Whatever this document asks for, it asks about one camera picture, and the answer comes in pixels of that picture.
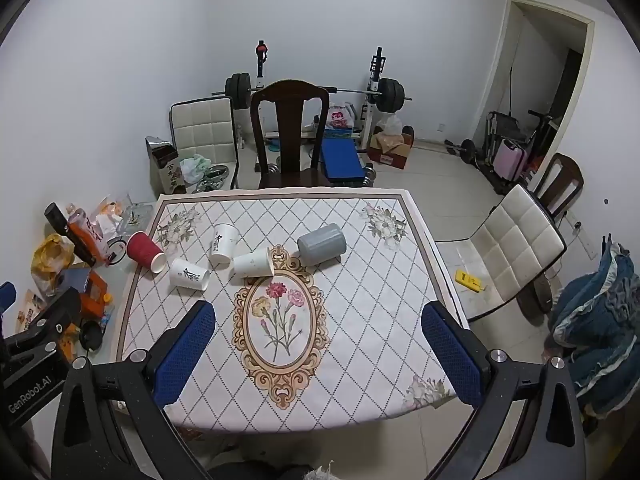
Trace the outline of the cardboard box with red label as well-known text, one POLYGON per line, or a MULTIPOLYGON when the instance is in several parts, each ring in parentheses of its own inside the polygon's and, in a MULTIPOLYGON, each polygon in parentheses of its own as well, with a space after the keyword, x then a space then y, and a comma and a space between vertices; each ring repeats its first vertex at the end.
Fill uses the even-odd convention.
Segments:
POLYGON ((384 166, 404 169, 413 147, 414 135, 401 133, 390 136, 384 132, 375 133, 367 148, 368 157, 384 166))

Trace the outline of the orange box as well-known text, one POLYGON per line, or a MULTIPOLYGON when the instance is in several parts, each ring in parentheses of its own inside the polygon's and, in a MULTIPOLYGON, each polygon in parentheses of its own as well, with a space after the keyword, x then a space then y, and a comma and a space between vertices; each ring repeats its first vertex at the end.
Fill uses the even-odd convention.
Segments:
POLYGON ((99 321, 113 297, 106 281, 91 269, 75 269, 74 289, 79 292, 80 315, 87 320, 99 321))

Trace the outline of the dark wooden chair by door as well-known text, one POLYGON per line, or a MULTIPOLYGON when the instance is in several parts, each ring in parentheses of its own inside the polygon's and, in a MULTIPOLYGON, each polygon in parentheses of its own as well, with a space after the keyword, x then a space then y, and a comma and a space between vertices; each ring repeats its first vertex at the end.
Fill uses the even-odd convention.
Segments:
POLYGON ((582 192, 584 184, 578 163, 564 154, 555 153, 534 194, 549 216, 558 222, 582 192))

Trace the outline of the silver gift box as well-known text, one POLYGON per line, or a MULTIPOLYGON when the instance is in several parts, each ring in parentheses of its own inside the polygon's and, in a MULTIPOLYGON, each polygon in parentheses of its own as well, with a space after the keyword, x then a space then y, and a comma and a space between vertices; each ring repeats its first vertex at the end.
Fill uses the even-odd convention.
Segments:
POLYGON ((177 149, 166 140, 147 136, 145 146, 149 155, 152 190, 160 194, 186 194, 177 149))

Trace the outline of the red ribbed paper cup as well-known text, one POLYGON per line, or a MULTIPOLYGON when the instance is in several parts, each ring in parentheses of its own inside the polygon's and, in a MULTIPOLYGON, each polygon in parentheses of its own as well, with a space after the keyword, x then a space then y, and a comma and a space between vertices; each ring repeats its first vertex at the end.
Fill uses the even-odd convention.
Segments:
POLYGON ((130 236, 126 253, 131 260, 154 274, 160 274, 167 266, 165 253, 143 231, 130 236))

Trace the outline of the blue weight bench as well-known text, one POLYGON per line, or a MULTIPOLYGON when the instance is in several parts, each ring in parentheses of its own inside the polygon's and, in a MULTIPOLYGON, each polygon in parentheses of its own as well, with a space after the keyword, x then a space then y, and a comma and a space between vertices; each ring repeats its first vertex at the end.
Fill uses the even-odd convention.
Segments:
POLYGON ((334 186, 359 188, 363 185, 364 170, 354 140, 325 138, 321 144, 323 173, 334 186))

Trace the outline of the blue denim clothing pile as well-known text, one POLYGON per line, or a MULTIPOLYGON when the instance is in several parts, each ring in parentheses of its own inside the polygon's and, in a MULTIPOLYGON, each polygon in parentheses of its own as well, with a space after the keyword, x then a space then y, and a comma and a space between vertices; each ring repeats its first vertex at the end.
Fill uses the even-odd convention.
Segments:
POLYGON ((609 238, 596 272, 569 282, 549 318, 553 342, 566 350, 578 403, 604 419, 639 390, 639 274, 628 249, 609 238))

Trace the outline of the white paper cup with calligraphy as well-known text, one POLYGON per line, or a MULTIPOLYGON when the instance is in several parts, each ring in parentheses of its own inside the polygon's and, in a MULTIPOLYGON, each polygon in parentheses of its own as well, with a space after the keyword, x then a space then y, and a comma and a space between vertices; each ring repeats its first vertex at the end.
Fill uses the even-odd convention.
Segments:
POLYGON ((205 292, 209 277, 208 269, 184 259, 175 258, 169 266, 169 281, 176 287, 205 292))

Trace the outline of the yellow plastic bag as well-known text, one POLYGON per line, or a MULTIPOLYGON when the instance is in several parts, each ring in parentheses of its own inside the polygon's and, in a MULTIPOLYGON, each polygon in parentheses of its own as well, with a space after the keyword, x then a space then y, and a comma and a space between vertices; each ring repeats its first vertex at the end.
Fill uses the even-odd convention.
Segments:
POLYGON ((55 294, 61 272, 75 260, 74 245, 58 233, 47 236, 32 254, 30 275, 43 296, 55 294))

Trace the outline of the floral diamond-pattern tablecloth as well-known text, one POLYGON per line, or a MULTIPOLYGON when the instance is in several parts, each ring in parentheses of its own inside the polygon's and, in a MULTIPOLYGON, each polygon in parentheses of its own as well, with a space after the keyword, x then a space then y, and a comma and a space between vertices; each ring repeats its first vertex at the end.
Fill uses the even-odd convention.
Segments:
POLYGON ((423 307, 460 302, 416 202, 404 190, 290 188, 163 196, 149 236, 209 270, 205 292, 138 269, 117 315, 113 356, 147 349, 198 300, 216 326, 180 398, 176 424, 229 432, 309 431, 393 418, 454 397, 421 328, 423 307), (214 226, 240 232, 234 256, 268 247, 274 275, 239 278, 209 262, 214 226), (299 237, 335 223, 346 252, 318 266, 299 237))

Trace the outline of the white paper cup centre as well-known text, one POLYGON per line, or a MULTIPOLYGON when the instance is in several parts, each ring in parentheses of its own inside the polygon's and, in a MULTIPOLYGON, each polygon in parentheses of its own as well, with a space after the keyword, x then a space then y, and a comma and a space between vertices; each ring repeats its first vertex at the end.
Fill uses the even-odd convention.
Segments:
POLYGON ((268 278, 274 275, 274 266, 268 247, 261 247, 254 252, 235 256, 232 260, 233 270, 239 278, 268 278))

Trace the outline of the orange white snack bag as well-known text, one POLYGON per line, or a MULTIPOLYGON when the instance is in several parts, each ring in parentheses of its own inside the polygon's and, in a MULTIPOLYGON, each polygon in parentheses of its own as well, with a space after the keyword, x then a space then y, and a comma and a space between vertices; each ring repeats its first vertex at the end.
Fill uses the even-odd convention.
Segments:
POLYGON ((100 263, 106 263, 110 253, 99 223, 92 221, 82 208, 76 208, 68 217, 68 225, 90 254, 100 263))

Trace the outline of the red white plastic bag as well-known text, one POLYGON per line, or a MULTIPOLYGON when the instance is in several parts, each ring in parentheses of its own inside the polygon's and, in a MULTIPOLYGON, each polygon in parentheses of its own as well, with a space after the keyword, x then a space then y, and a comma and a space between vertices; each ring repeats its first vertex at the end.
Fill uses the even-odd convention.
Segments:
POLYGON ((331 104, 326 118, 326 126, 329 129, 352 130, 354 128, 354 114, 346 104, 331 104))

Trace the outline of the white paper cup upper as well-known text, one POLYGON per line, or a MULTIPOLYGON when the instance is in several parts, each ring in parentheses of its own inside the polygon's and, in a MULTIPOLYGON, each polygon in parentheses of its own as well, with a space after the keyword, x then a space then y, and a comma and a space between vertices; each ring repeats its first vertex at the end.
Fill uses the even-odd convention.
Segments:
POLYGON ((213 266, 229 264, 234 256, 235 246, 240 240, 240 232, 229 223, 214 226, 214 236, 209 247, 209 262, 213 266))

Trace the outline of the grey ribbed cup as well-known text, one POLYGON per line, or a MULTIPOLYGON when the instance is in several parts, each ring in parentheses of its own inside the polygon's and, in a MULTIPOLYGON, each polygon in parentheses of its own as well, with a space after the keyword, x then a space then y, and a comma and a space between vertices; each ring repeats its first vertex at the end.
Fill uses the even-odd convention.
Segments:
POLYGON ((341 228, 331 223, 299 237, 297 247, 304 266, 318 266, 343 255, 347 244, 341 228))

